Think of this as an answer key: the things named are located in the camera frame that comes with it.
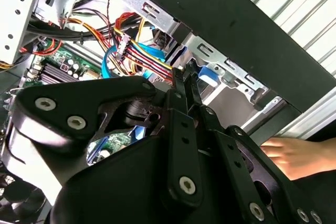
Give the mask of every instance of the black plastic part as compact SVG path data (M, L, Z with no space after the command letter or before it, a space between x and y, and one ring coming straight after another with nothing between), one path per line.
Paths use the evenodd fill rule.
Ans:
M295 120L300 114L301 113L291 105L286 104L276 114L266 118L265 121L261 121L259 125L254 127L253 131L248 132L248 134L257 145L261 145Z
M240 151L253 163L251 178L266 186L271 194L272 209L280 223L302 223L296 214L297 209L302 209L305 213L315 211L312 209L313 202L281 172L244 131L236 126L230 126L225 133L236 139Z
M300 112L336 86L335 78L250 0L151 1Z
M156 88L142 77L35 86L24 89L17 96L13 122L20 128L23 123L31 120L41 134L34 134L35 131L31 132L29 129L21 130L23 134L38 143L52 147L54 151L75 155L82 153L90 141L110 135L116 132L115 130L138 125L134 120L123 127L118 128L121 124L116 124L110 131L106 130L111 125L111 120L122 121L116 118L120 116L120 106L137 100L150 101L155 95ZM56 108L51 111L37 108L36 99L43 97L54 100ZM85 120L86 126L83 129L69 127L67 119L73 115Z
M271 102L277 96L272 90L268 90L266 94L262 95L261 97L252 96L251 102L256 101L254 108L258 111L261 111L269 102Z

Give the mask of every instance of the capacitor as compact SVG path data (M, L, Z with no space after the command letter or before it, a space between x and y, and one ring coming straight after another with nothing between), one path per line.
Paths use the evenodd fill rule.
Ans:
M71 66L74 64L74 61L72 59L68 59L68 64Z
M73 64L72 67L73 67L73 69L75 69L75 70L79 69L79 65L78 65L77 63Z

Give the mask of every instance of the screw hole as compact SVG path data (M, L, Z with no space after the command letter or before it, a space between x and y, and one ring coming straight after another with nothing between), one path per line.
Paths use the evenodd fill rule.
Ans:
M42 101L41 105L44 106L44 107L50 107L51 106L51 104L47 101Z
M151 114L151 115L149 116L149 121L150 121L150 122L155 122L155 121L157 121L159 118L160 118L160 116L159 116L158 114Z
M235 165L236 165L238 168L241 168L241 167L242 167L242 165L241 165L240 162L238 162L238 161L235 161Z
M72 120L71 122L73 125L76 125L76 126L80 126L82 124L79 120L76 120L76 119Z
M185 143L185 144L188 144L188 143L189 143L189 139L187 139L186 137L183 137L183 138L182 138L182 141L183 141L183 143Z

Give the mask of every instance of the red wire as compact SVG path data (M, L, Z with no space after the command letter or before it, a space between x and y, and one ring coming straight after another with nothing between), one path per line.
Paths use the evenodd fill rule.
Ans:
M131 59L131 58L128 57L128 56L125 56L125 58L129 59L130 61L133 61L135 64L137 64L137 65L139 65L139 66L141 66L141 67L143 67L143 68L145 68L145 69L148 69L148 70L150 70L150 71L156 73L158 76L160 76L160 77L161 77L162 79L164 79L165 81L171 81L170 79L166 78L166 77L163 76L162 74L160 74L160 73L158 73L157 71L151 69L149 66L145 66L144 64L142 64L142 63L140 63L140 62L138 62L138 61L135 61L135 60Z
M167 70L165 70L164 68L162 68L159 64L157 64L154 61L150 61L149 59L147 59L146 57L143 57L141 54L139 54L136 50L134 50L133 48L128 48L132 53L136 54L137 57L139 57L141 60L145 61L147 64L153 64L155 65L157 68L159 68L163 74L168 75L168 76L172 76L172 74L170 72L168 72Z
M52 55L54 52L56 52L61 47L61 45L62 45L62 41L60 40L56 48L52 50L48 50L47 52L33 52L33 54L39 55L39 56Z

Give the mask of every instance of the yellow wire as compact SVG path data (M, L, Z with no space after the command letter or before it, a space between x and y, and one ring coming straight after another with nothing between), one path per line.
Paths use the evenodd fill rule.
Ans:
M135 41L136 42L139 42L139 39L140 39L140 35L141 35L141 32L142 32L142 29L143 29L143 26L145 25L145 19L142 18L141 22L140 22L140 25L139 25L139 31L138 31L138 34L136 35L136 38L135 38Z
M114 30L120 34L121 36L123 35L123 32L117 28L114 27ZM142 54L146 55L148 58L154 60L156 63L158 63L159 65L165 67L165 68L168 68L168 69L172 69L171 66L159 61L158 59L156 59L154 56L150 55L149 53L147 53L145 50L143 50L140 45L134 40L134 39L131 39L131 42L137 46L137 50L139 50Z
M78 24L83 25L86 29L88 29L96 38L96 40L100 43L100 45L105 49L108 50L108 47L104 44L104 42L101 40L101 38L98 36L98 34L95 32L95 29L93 27L91 27L90 25L88 25L87 23L82 22L79 19L76 18L70 18L69 19L70 22L75 22ZM109 57L109 59L112 61L113 65L118 69L119 72L124 73L124 71L121 69L121 67L119 66L118 62L116 59L114 59L113 57Z

